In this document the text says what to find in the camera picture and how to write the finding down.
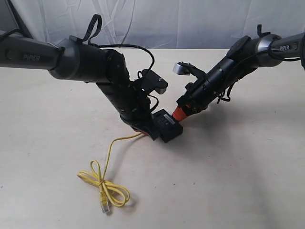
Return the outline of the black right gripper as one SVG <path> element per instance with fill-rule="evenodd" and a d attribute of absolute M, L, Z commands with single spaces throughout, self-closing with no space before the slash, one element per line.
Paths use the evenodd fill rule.
<path fill-rule="evenodd" d="M 209 72 L 191 66 L 189 72 L 197 77 L 194 83 L 186 85 L 186 92 L 176 102 L 173 118 L 180 122 L 194 114 L 205 110 L 214 99 L 229 101 L 224 98 L 225 92 L 232 89 L 236 82 L 236 62 L 229 58 L 223 58 Z"/>

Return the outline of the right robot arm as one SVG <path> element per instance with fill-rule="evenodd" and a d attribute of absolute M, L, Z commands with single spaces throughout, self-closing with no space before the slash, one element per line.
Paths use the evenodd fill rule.
<path fill-rule="evenodd" d="M 200 113 L 208 105 L 231 100 L 230 93 L 236 82 L 260 67 L 275 67 L 282 62 L 305 63 L 305 35 L 282 38 L 262 32 L 257 25 L 257 38 L 240 38 L 227 54 L 209 72 L 205 73 L 187 62 L 177 62 L 173 71 L 177 75 L 193 75 L 196 81 L 186 85 L 186 92 L 177 100 L 173 117 L 177 121 Z"/>

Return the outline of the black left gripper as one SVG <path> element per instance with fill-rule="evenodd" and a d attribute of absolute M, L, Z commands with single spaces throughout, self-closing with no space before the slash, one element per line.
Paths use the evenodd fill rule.
<path fill-rule="evenodd" d="M 159 137 L 159 131 L 152 120 L 150 99 L 142 89 L 143 79 L 131 81 L 129 76 L 112 76 L 96 85 L 127 123 L 134 123 L 135 132 L 149 136 L 152 140 Z"/>

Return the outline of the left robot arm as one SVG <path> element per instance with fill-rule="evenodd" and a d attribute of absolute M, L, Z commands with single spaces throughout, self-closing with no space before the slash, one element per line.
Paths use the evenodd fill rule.
<path fill-rule="evenodd" d="M 25 37 L 20 29 L 0 36 L 1 67 L 43 69 L 59 80 L 95 83 L 133 130 L 151 137 L 160 136 L 153 122 L 148 94 L 142 79 L 130 80 L 123 54 L 93 44 L 102 28 L 102 17 L 93 15 L 85 36 L 70 36 L 57 45 Z"/>

